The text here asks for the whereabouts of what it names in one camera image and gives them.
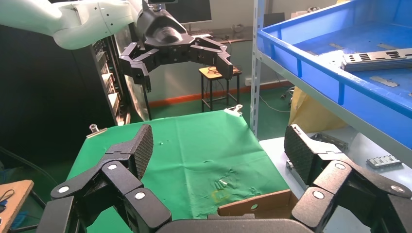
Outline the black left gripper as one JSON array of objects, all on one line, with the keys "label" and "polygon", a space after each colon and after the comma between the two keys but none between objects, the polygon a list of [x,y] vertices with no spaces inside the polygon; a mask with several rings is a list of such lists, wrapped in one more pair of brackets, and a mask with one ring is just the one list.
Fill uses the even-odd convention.
[{"label": "black left gripper", "polygon": [[137,37],[142,47],[132,42],[120,55],[123,74],[131,77],[134,84],[151,92],[149,73],[161,64],[192,61],[213,66],[227,80],[233,76],[233,64],[227,47],[207,37],[188,35],[183,27],[166,10],[152,8],[142,10],[137,18]]}]

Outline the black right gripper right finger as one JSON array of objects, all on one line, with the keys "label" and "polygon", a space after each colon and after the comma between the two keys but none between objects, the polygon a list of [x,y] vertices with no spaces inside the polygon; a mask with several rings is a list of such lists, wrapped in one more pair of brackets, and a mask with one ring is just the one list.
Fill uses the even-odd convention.
[{"label": "black right gripper right finger", "polygon": [[296,124],[286,128],[284,151],[307,185],[292,210],[293,220],[319,233],[340,206],[373,233],[411,232],[412,192],[406,186],[355,164]]}]

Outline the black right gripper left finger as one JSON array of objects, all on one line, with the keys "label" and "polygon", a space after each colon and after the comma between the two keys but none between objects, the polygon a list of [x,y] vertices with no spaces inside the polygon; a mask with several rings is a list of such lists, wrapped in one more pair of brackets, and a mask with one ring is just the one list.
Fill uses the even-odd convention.
[{"label": "black right gripper left finger", "polygon": [[148,124],[131,140],[110,146],[95,166],[51,191],[37,232],[85,233],[108,208],[114,208],[135,233],[157,232],[172,215],[142,182],[153,147]]}]

